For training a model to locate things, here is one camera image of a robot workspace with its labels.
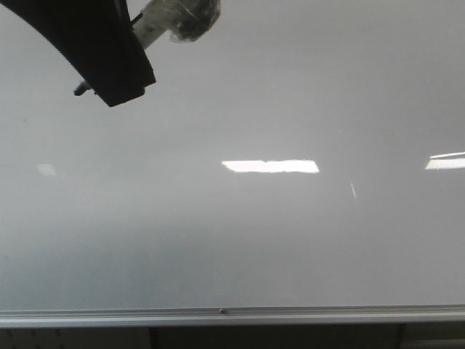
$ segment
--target white glossy surface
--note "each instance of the white glossy surface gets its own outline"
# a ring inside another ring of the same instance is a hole
[[[465,303],[463,2],[222,8],[113,109],[0,8],[0,310]]]

